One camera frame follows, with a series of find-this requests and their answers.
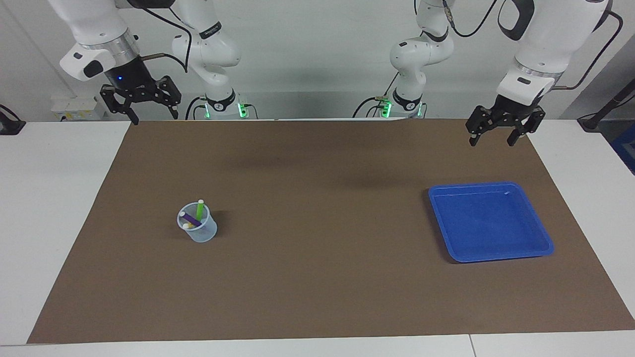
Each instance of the table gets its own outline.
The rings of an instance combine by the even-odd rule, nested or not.
[[[630,356],[635,349],[633,331],[21,346],[128,126],[31,123],[0,140],[1,355]],[[633,314],[635,177],[600,135],[584,133],[574,121],[545,121],[531,141]],[[35,222],[15,213],[25,205],[42,212]]]

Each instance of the blue tray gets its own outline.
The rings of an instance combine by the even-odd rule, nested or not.
[[[429,196],[445,245],[457,262],[540,257],[554,251],[525,192],[514,182],[440,185]]]

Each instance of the pen holder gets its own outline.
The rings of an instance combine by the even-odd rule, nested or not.
[[[183,229],[190,236],[190,238],[192,238],[193,241],[195,241],[196,243],[205,243],[214,238],[214,236],[216,235],[216,231],[218,230],[218,226],[211,217],[210,209],[207,207],[207,205],[204,206],[203,219],[201,219],[201,225],[199,227],[192,227],[188,229],[183,228],[183,225],[188,223],[188,221],[179,216],[181,212],[185,212],[188,215],[195,217],[197,205],[198,203],[195,202],[181,208],[177,213],[177,224],[178,227]]]

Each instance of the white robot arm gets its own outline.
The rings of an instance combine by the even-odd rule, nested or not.
[[[183,23],[195,29],[192,37],[189,67],[203,81],[207,113],[212,118],[239,119],[247,115],[241,104],[240,94],[229,82],[224,68],[240,62],[241,53],[218,21],[213,1],[178,0]],[[189,40],[177,36],[172,50],[177,57],[185,58]]]
[[[77,41],[60,61],[62,69],[80,81],[104,73],[110,81],[100,90],[106,106],[113,113],[126,114],[135,125],[139,118],[132,103],[157,102],[167,106],[176,119],[181,93],[169,76],[158,81],[152,78],[117,8],[169,8],[174,1],[49,0]],[[124,102],[118,102],[115,94]]]
[[[453,4],[454,0],[448,1],[448,6]],[[392,66],[399,71],[392,92],[392,113],[397,116],[418,112],[426,82],[423,67],[445,61],[454,52],[442,0],[421,0],[417,23],[422,35],[401,41],[391,50]]]
[[[501,29],[507,37],[519,41],[520,49],[498,86],[494,106],[476,107],[465,125],[472,146],[483,133],[498,126],[514,128],[507,139],[510,146],[519,137],[536,131],[545,116],[538,103],[553,89],[573,54],[603,22],[612,0],[512,2],[519,12],[518,21],[513,29]]]

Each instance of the green marker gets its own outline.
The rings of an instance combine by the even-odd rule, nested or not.
[[[199,204],[196,206],[196,220],[199,222],[203,219],[203,211],[205,211],[205,202],[199,199]]]

